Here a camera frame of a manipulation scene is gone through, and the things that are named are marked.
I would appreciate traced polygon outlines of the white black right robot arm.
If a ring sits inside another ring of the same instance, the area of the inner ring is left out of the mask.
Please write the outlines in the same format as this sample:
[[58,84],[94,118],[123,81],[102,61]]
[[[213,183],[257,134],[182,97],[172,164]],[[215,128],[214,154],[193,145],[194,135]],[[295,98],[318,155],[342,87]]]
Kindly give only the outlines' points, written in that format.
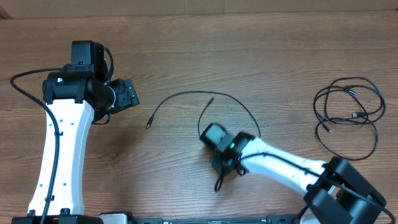
[[299,223],[374,223],[388,212],[385,198],[347,160],[306,159],[245,132],[234,136],[217,123],[211,123],[200,140],[213,151],[211,163],[219,174],[216,191],[232,171],[266,176],[303,197],[306,209]]

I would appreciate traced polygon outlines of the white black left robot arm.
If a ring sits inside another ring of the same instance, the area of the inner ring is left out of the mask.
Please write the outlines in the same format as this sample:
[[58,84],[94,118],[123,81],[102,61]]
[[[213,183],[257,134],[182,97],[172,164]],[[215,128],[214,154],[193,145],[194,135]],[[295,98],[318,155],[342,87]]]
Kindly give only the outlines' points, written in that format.
[[130,212],[85,215],[83,168],[91,125],[103,117],[137,106],[139,99],[129,79],[113,80],[110,50],[92,40],[72,42],[71,62],[48,68],[43,98],[22,88],[17,91],[46,112],[44,153],[38,183],[27,215],[17,223],[135,223]]

